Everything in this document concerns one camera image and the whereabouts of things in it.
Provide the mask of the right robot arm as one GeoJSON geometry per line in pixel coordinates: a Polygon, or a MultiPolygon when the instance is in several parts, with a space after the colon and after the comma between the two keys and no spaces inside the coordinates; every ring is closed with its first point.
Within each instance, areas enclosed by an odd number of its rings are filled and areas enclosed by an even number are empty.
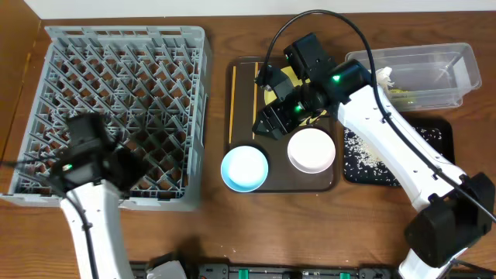
{"type": "Polygon", "coordinates": [[[495,186],[483,173],[468,176],[434,150],[395,110],[372,73],[357,60],[337,64],[316,35],[293,42],[284,55],[300,85],[263,65],[255,82],[276,98],[262,108],[253,132],[278,140],[307,118],[328,112],[358,135],[399,181],[416,217],[405,229],[403,278],[440,278],[459,255],[490,232],[495,186]]]}

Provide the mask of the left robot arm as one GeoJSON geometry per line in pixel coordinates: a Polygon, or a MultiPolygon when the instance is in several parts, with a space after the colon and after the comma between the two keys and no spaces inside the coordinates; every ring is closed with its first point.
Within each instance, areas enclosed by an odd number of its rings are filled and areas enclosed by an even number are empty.
{"type": "Polygon", "coordinates": [[[120,146],[98,113],[67,119],[70,142],[46,183],[60,196],[82,278],[132,278],[119,204],[146,173],[146,164],[120,146]]]}

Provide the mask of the white bowl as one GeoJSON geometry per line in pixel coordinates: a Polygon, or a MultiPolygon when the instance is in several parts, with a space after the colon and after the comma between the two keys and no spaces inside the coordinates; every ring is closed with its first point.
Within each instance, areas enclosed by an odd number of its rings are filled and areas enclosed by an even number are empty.
{"type": "Polygon", "coordinates": [[[321,129],[305,128],[288,142],[288,159],[299,171],[318,174],[328,169],[336,158],[336,145],[321,129]]]}

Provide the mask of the white tissue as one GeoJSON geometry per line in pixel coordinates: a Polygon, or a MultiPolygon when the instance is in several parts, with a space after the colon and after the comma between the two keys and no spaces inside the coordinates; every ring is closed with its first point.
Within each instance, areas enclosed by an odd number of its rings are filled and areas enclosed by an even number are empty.
{"type": "Polygon", "coordinates": [[[391,67],[383,67],[376,70],[377,83],[383,88],[384,91],[388,91],[394,86],[394,82],[391,80],[391,67]]]}

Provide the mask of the light blue bowl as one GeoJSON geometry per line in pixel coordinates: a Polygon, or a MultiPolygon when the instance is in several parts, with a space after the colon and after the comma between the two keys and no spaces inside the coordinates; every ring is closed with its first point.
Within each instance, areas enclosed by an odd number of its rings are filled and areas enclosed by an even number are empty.
{"type": "Polygon", "coordinates": [[[247,193],[257,190],[265,182],[269,164],[259,149],[253,146],[238,146],[224,156],[220,173],[228,188],[247,193]]]}

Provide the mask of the yellow plate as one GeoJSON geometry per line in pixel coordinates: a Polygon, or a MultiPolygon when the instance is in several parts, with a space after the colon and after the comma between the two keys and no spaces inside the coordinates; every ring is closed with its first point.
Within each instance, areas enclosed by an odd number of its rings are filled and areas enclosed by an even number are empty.
{"type": "MultiPolygon", "coordinates": [[[[290,66],[283,67],[281,71],[289,77],[291,83],[294,86],[303,85],[303,82],[296,76],[296,74],[294,73],[294,71],[290,66]]],[[[263,98],[265,105],[269,105],[272,101],[277,99],[275,93],[273,91],[268,91],[268,90],[264,91],[263,98]]],[[[318,118],[324,118],[327,115],[328,115],[327,111],[324,110],[316,117],[306,118],[304,122],[301,123],[301,126],[312,124],[313,122],[317,121],[318,118]]]]}

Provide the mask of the rice and food scraps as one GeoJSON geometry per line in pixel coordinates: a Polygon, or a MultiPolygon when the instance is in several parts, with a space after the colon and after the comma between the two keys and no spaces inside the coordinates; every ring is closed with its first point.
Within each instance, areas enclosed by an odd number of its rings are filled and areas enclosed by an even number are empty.
{"type": "MultiPolygon", "coordinates": [[[[453,163],[454,150],[449,146],[452,138],[444,136],[438,128],[415,127],[421,137],[437,152],[453,163]]],[[[399,187],[400,183],[385,164],[372,153],[368,145],[350,129],[344,132],[344,177],[349,182],[399,187]]]]}

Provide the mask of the green snack wrapper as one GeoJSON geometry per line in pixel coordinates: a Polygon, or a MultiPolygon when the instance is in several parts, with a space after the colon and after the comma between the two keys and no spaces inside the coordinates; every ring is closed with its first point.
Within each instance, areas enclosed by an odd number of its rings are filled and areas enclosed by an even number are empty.
{"type": "Polygon", "coordinates": [[[416,103],[416,99],[410,95],[410,91],[401,89],[391,89],[388,98],[394,106],[414,105],[416,103]]]}

